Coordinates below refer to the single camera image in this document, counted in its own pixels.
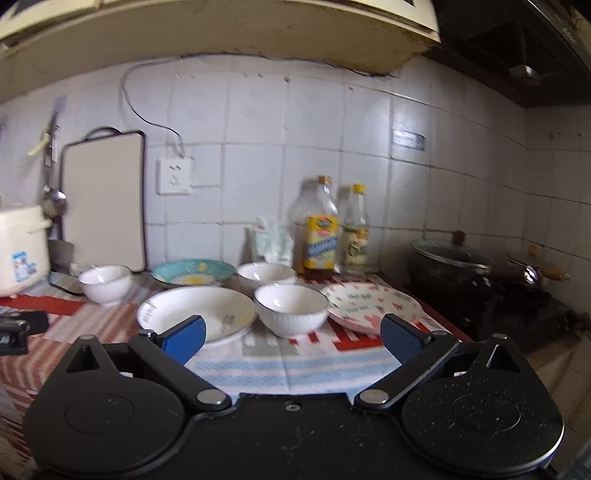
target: range hood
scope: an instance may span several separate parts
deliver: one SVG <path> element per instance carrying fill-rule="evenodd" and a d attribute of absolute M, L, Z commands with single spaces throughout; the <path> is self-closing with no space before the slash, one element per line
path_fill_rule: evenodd
<path fill-rule="evenodd" d="M 515 103 L 591 103 L 591 56 L 557 0 L 434 0 L 441 47 L 425 55 Z"/>

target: wire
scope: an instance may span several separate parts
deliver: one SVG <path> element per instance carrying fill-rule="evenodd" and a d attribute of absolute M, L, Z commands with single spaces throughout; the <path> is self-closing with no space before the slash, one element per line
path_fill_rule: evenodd
<path fill-rule="evenodd" d="M 156 60 L 156 61 L 149 61 L 146 63 L 140 63 L 138 65 L 133 65 L 132 67 L 129 67 L 125 73 L 122 75 L 121 77 L 121 83 L 120 83 L 120 87 L 121 87 L 121 92 L 123 93 L 123 96 L 125 98 L 125 102 L 127 103 L 127 105 L 129 106 L 130 110 L 143 122 L 147 123 L 148 125 L 152 125 L 153 127 L 158 127 L 158 128 L 164 128 L 165 130 L 169 130 L 170 132 L 174 133 L 177 137 L 178 137 L 178 148 L 180 150 L 180 154 L 181 157 L 184 158 L 185 157 L 185 149 L 184 149 L 184 141 L 183 141 L 183 136 L 178 133 L 175 129 L 167 127 L 166 125 L 160 125 L 160 124 L 156 124 L 154 122 L 151 122 L 150 120 L 146 120 L 143 116 L 141 116 L 138 111 L 133 107 L 133 105 L 131 105 L 131 100 L 129 99 L 129 93 L 127 92 L 127 88 L 125 87 L 125 83 L 127 82 L 127 77 L 129 76 L 129 74 L 131 74 L 132 72 L 145 68 L 145 67 L 152 67 L 155 65 L 164 65 L 166 63 L 172 63 L 174 61 L 178 61 L 183 59 L 184 57 L 173 57 L 171 59 L 165 59 L 165 60 Z"/>

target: blue gripper pad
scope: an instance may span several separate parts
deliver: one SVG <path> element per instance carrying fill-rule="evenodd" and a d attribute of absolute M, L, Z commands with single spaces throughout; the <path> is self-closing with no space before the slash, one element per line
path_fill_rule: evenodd
<path fill-rule="evenodd" d="M 184 365 L 205 343 L 205 333 L 205 320 L 200 315 L 193 315 L 158 335 L 156 344 Z"/>
<path fill-rule="evenodd" d="M 407 327 L 399 325 L 394 318 Z M 411 333 L 411 329 L 416 330 L 416 333 Z M 388 352 L 402 364 L 423 350 L 423 337 L 428 336 L 393 313 L 386 314 L 382 319 L 380 335 Z"/>

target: black device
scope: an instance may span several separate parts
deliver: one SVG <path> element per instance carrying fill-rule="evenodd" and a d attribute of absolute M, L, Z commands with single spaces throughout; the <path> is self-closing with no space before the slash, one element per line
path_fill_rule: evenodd
<path fill-rule="evenodd" d="M 81 336 L 25 415 L 36 478 L 547 478 L 564 423 L 506 335 L 459 343 L 388 314 L 381 336 L 402 365 L 352 405 L 345 394 L 232 405 L 153 335 Z"/>

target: stove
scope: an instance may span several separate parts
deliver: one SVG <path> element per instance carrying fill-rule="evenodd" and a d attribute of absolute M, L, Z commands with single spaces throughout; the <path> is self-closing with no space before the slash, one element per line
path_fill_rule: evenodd
<path fill-rule="evenodd" d="M 495 284 L 485 294 L 458 295 L 406 288 L 472 340 L 505 333 L 525 355 L 559 338 L 574 320 L 567 305 L 525 284 Z"/>

